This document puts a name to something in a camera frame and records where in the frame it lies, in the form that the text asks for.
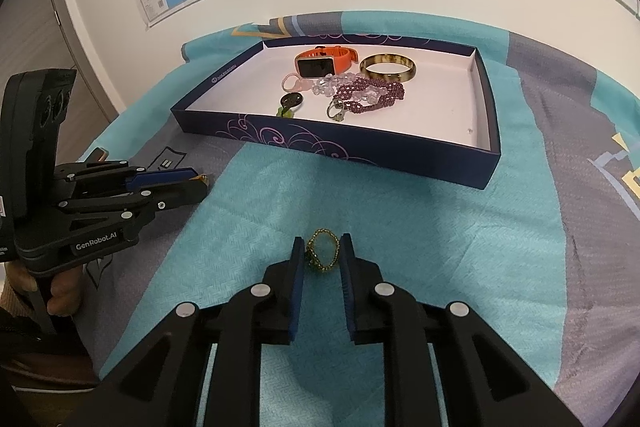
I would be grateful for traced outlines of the person's left hand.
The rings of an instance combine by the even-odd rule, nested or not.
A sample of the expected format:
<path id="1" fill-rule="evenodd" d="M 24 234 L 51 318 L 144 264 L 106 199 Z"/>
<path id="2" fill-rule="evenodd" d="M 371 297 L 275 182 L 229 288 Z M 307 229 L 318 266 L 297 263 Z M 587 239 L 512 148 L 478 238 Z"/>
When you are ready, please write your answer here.
<path id="1" fill-rule="evenodd" d="M 1 308 L 14 317 L 31 317 L 28 309 L 28 293 L 38 291 L 37 281 L 28 273 L 19 261 L 6 262 L 6 283 L 1 294 Z M 55 317 L 68 317 L 74 314 L 81 302 L 81 280 L 84 269 L 76 267 L 55 275 L 51 283 L 51 298 L 47 310 Z"/>

